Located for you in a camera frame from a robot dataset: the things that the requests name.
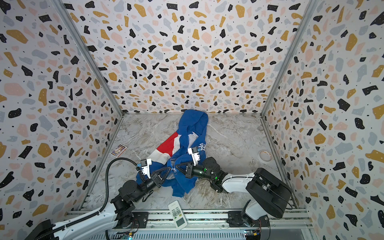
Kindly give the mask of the blue red white jacket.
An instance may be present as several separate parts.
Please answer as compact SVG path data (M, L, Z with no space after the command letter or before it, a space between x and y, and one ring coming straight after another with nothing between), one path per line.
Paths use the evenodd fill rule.
M148 156L152 160L150 172L192 162L193 158L188 153L188 149L194 147L199 149L199 163L203 163L206 159L208 122L208 114L197 110L186 110L179 121L178 130ZM173 169L170 171L169 179L165 180L162 186L172 187L173 196L182 198L195 187L196 181L196 177L188 179L180 171Z

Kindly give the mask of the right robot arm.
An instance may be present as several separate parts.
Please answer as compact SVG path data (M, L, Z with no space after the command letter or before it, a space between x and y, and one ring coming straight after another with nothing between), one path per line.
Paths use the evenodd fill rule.
M241 212L229 214L227 223L231 227L253 227L264 216L281 219L290 205L291 188L264 168L247 175L232 175L224 172L214 158L205 159L202 165L182 163L175 167L188 179L208 180L217 193L251 195Z

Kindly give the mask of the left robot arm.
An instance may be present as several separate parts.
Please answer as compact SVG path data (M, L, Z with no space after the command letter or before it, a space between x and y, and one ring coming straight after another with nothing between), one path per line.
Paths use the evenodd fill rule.
M140 185L134 180L127 181L119 189L119 194L101 208L55 224L50 220L41 222L26 239L82 240L116 226L128 227L134 221L134 203L146 200L154 188L160 188L170 171L170 167L154 171Z

